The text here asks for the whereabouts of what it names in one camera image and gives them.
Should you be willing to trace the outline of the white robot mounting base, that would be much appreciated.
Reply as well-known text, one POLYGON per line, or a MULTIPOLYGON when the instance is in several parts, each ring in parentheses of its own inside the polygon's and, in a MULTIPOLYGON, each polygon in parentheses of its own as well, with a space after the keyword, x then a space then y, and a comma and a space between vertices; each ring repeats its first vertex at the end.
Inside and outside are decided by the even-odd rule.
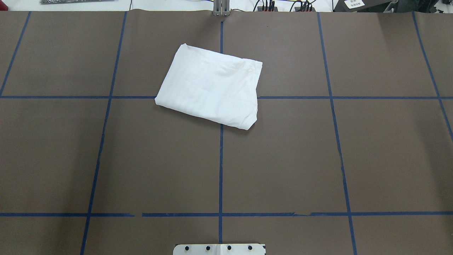
POLYGON ((266 255, 264 244, 181 244, 173 249, 173 255, 266 255))

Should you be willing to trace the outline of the white printed long-sleeve shirt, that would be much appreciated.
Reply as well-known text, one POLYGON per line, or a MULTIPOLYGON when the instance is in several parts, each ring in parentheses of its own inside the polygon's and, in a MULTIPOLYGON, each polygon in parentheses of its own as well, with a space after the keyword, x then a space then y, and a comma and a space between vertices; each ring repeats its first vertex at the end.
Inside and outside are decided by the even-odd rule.
POLYGON ((181 113, 249 130, 257 121, 263 63, 182 44, 155 97, 181 113))

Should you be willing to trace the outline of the aluminium frame post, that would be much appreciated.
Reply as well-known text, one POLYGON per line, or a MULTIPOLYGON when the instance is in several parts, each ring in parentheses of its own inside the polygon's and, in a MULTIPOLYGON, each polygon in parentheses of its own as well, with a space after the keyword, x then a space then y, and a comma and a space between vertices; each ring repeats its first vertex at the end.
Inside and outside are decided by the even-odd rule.
POLYGON ((230 0, 212 0, 214 16, 230 16, 230 0))

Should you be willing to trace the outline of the near orange black connector box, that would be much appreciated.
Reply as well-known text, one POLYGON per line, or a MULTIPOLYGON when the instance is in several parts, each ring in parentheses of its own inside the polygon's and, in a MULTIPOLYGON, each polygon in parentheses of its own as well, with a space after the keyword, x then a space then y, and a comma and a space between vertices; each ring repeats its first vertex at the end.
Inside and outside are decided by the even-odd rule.
POLYGON ((304 1, 299 6, 293 8, 295 12, 315 12, 315 8, 312 2, 304 1))

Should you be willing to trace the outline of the far orange black connector box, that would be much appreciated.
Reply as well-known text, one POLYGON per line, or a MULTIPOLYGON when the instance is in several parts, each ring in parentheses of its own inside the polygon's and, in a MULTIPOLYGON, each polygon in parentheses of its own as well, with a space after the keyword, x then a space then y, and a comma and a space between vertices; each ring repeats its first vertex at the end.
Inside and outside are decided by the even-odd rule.
POLYGON ((259 1, 256 3, 254 10, 257 10, 258 12, 274 12, 278 11, 276 6, 275 6, 275 1, 274 0, 262 0, 262 6, 258 6, 259 1))

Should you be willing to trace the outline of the orange black connector box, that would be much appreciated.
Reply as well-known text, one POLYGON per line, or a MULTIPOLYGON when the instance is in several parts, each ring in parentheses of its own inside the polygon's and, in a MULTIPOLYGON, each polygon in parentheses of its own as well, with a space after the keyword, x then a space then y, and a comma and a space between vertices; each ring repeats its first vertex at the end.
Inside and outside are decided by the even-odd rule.
POLYGON ((293 8, 295 12, 315 12, 315 8, 312 2, 304 1, 299 6, 293 8))
POLYGON ((262 0, 262 6, 258 6, 259 1, 256 3, 254 10, 257 10, 258 12, 274 12, 278 11, 276 6, 275 6, 275 1, 274 0, 262 0))

